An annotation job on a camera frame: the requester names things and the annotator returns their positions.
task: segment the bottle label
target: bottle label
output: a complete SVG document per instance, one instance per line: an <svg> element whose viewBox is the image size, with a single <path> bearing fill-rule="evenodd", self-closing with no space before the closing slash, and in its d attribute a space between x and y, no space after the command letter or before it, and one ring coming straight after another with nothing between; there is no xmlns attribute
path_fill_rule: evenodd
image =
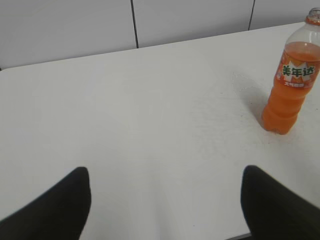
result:
<svg viewBox="0 0 320 240"><path fill-rule="evenodd" d="M300 61L283 51L276 79L292 88L312 88L320 70L320 61Z"/></svg>

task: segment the white wall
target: white wall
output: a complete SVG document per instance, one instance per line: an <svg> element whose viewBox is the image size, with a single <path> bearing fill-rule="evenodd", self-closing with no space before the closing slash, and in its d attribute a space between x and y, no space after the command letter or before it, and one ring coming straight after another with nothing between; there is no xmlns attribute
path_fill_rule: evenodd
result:
<svg viewBox="0 0 320 240"><path fill-rule="evenodd" d="M2 69L135 47L130 0L1 0Z"/></svg>
<svg viewBox="0 0 320 240"><path fill-rule="evenodd" d="M141 47L248 30L253 0L133 0Z"/></svg>
<svg viewBox="0 0 320 240"><path fill-rule="evenodd" d="M255 0L250 29L303 22L320 0Z"/></svg>
<svg viewBox="0 0 320 240"><path fill-rule="evenodd" d="M130 0L0 0L2 69L136 47ZM140 47L246 31L254 0L133 0ZM320 0L256 0L251 29L301 22Z"/></svg>

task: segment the mirinda bottle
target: mirinda bottle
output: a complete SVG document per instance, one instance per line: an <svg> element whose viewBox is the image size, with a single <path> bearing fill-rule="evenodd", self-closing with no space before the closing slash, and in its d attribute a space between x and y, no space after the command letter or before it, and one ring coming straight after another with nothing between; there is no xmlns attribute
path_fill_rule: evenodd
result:
<svg viewBox="0 0 320 240"><path fill-rule="evenodd" d="M286 41L273 88L262 113L267 131L286 134L320 70L320 8L311 9L305 25Z"/></svg>

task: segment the white table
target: white table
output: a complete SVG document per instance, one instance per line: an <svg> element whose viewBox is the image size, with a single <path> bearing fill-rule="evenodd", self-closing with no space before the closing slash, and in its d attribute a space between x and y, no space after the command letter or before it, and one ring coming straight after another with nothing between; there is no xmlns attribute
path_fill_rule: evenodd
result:
<svg viewBox="0 0 320 240"><path fill-rule="evenodd" d="M320 82L288 135L256 119L300 26L3 70L0 219L77 166L92 190L82 240L245 234L251 164L320 207Z"/></svg>

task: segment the orange soda bottle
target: orange soda bottle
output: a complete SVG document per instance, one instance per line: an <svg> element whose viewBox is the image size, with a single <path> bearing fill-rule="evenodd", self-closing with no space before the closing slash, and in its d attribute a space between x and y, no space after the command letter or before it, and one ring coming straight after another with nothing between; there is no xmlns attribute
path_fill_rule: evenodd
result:
<svg viewBox="0 0 320 240"><path fill-rule="evenodd" d="M286 41L273 88L262 113L267 131L286 134L320 70L320 7L311 9L306 24Z"/></svg>

